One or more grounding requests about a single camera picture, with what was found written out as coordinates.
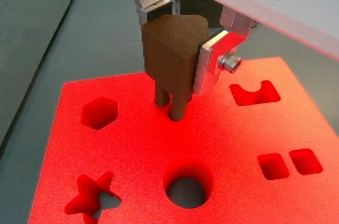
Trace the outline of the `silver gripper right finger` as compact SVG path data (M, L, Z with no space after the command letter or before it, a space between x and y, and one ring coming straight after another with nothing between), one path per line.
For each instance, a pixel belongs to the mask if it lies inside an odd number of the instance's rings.
M201 45L196 67L193 92L204 94L219 80L221 71L235 73L243 59L236 54L238 46L250 36L255 20L224 6L220 24L224 29Z

